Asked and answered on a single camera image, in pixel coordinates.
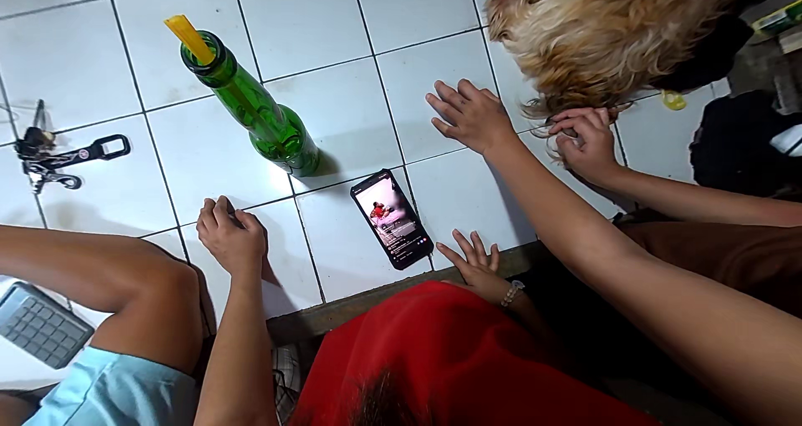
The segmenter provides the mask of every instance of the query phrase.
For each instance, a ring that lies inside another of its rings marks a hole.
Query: leg
[[[113,312],[92,346],[192,372],[201,349],[195,271],[128,236],[0,226],[0,274]]]

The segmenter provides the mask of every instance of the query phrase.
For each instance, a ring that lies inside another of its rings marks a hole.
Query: smartphone
[[[405,269],[434,250],[431,238],[389,169],[376,172],[350,192],[393,268]]]

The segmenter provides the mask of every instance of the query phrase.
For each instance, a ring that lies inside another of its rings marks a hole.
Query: finger
[[[465,254],[465,260],[467,260],[471,266],[476,266],[478,263],[476,261],[476,252],[473,251],[471,243],[467,242],[465,236],[456,228],[452,232],[452,236],[454,236],[456,244],[459,245],[459,248],[462,249],[463,254]]]
[[[228,197],[221,195],[217,198],[217,203],[212,208],[214,219],[217,221],[217,226],[220,228],[234,227],[231,218],[228,217]]]
[[[609,110],[607,108],[596,108],[596,114],[599,115],[601,121],[605,124],[605,128],[609,128]]]
[[[462,112],[463,108],[467,105],[467,99],[463,97],[462,94],[454,91],[454,88],[439,80],[435,83],[435,91],[437,91],[437,94],[442,100],[445,100],[449,105],[455,107],[458,112]]]
[[[554,116],[552,116],[552,120],[554,122],[559,122],[559,121],[562,121],[563,119],[576,118],[576,117],[579,117],[579,116],[584,116],[585,114],[590,113],[593,110],[594,110],[593,108],[589,108],[589,107],[588,108],[572,108],[570,110],[565,110],[562,113],[555,114]]]
[[[576,142],[564,134],[556,137],[556,150],[560,153],[560,155],[565,157],[567,161],[571,161],[582,154],[582,151],[579,150]]]
[[[560,131],[563,133],[568,133],[568,129],[573,129],[576,134],[580,135],[585,142],[593,141],[600,133],[599,129],[597,129],[590,121],[587,120],[585,116],[571,118],[563,120],[557,123],[554,127],[548,130],[549,134],[555,134]]]
[[[443,134],[446,138],[456,139],[456,132],[459,130],[457,127],[452,127],[439,118],[431,118],[431,124],[435,126],[438,132]]]
[[[479,91],[476,86],[473,85],[467,79],[461,79],[459,83],[456,84],[457,92],[459,92],[463,97],[469,100],[481,99],[484,95],[481,91]]]
[[[487,89],[487,88],[485,88],[485,89],[483,89],[483,90],[482,90],[482,94],[484,94],[484,95],[486,95],[487,97],[489,97],[489,98],[490,98],[490,100],[492,100],[493,102],[496,102],[496,103],[500,103],[500,102],[501,102],[501,99],[499,99],[499,98],[496,96],[496,94],[494,94],[494,93],[493,93],[493,91],[490,91],[490,90],[489,90],[489,89]]]
[[[195,223],[195,230],[197,230],[198,232],[198,237],[200,237],[201,235],[206,235],[206,233],[208,233],[206,225],[204,225],[203,221],[201,221],[200,218],[198,218],[198,221]]]
[[[259,220],[252,213],[246,213],[243,212],[242,210],[236,210],[234,212],[234,216],[238,220],[240,220],[242,225],[246,227],[247,231],[262,233],[263,228],[261,224],[259,224]]]
[[[443,256],[445,256],[451,263],[456,266],[457,269],[462,273],[470,269],[470,265],[468,265],[465,259],[454,252],[450,247],[444,245],[443,243],[437,243],[437,250],[440,251]]]
[[[456,126],[456,121],[462,117],[462,113],[458,112],[454,106],[444,102],[435,94],[426,94],[426,102],[449,124]]]
[[[213,208],[214,200],[211,200],[208,197],[203,200],[203,208],[200,209],[198,222],[203,222],[203,225],[206,226],[207,230],[214,230],[217,228],[217,220],[214,219],[214,213],[212,213]]]
[[[494,273],[499,270],[499,261],[501,260],[501,253],[499,252],[499,246],[493,245],[490,246],[490,270]]]
[[[482,265],[487,266],[487,254],[485,252],[485,243],[479,238],[479,234],[474,230],[471,232],[471,243],[473,243],[473,252],[476,254],[476,261]]]

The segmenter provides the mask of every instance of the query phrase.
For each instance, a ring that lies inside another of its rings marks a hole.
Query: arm
[[[648,255],[541,165],[497,99],[466,80],[436,88],[441,99],[426,98],[451,125],[433,124],[485,156],[577,277],[733,411],[761,424],[802,418],[802,320]]]
[[[198,236],[231,274],[231,290],[206,369],[195,416],[198,425],[277,425],[273,359],[261,303],[261,263],[266,252],[256,217],[236,210],[246,227],[228,218],[228,200],[204,201]]]
[[[586,114],[593,122],[572,121],[578,114]],[[613,153],[607,110],[572,110],[554,116],[554,120],[556,125],[549,131],[552,134],[579,123],[575,131],[585,144],[577,147],[572,139],[558,136],[557,146],[567,165],[594,185],[685,221],[802,226],[802,204],[663,179],[619,165]]]
[[[462,274],[466,285],[460,287],[472,291],[487,302],[501,308],[501,302],[504,301],[512,284],[496,275],[500,259],[498,245],[490,246],[490,257],[488,258],[485,252],[485,244],[482,243],[482,239],[479,238],[479,234],[476,231],[471,232],[470,241],[457,229],[454,229],[452,235],[463,254],[465,254],[465,258],[443,243],[437,243],[437,250],[451,261],[459,270],[459,273]],[[444,282],[456,285],[448,280]],[[585,371],[579,368],[579,365],[562,345],[562,341],[548,326],[541,313],[536,309],[532,299],[525,292],[521,291],[516,295],[513,302],[507,306],[507,313],[526,328],[532,337],[548,351],[548,356],[552,359],[548,363],[552,367],[563,370],[577,379],[586,379]]]

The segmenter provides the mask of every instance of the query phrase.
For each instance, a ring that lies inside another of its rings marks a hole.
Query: bracelet
[[[501,301],[501,306],[507,308],[513,300],[515,299],[518,291],[524,288],[524,284],[521,281],[513,281],[513,286],[509,287],[507,291],[507,295],[504,297],[504,300]]]

